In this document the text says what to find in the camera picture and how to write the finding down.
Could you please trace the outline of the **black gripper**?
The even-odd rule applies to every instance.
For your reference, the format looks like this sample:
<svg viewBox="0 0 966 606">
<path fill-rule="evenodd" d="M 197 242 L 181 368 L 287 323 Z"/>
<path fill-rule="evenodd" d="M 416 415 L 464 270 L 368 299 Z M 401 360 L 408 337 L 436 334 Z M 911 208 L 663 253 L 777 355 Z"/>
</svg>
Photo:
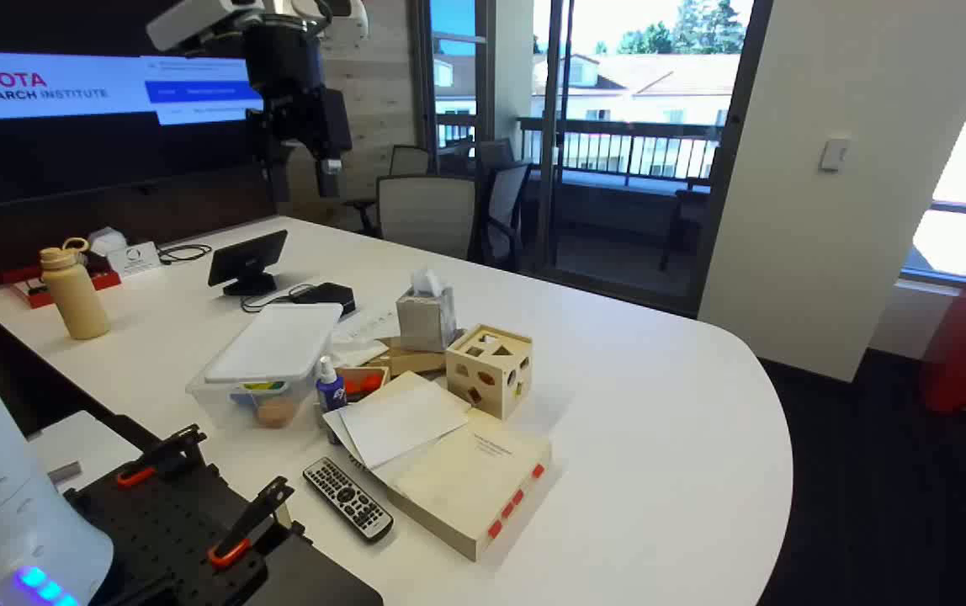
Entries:
<svg viewBox="0 0 966 606">
<path fill-rule="evenodd" d="M 263 98 L 263 109 L 246 113 L 246 134 L 266 190 L 290 194 L 287 158 L 303 146 L 315 160 L 315 187 L 333 194 L 351 150 L 351 122 L 342 93 L 322 83 L 319 39 L 290 19 L 259 19 L 242 32 L 242 56 Z"/>
</svg>

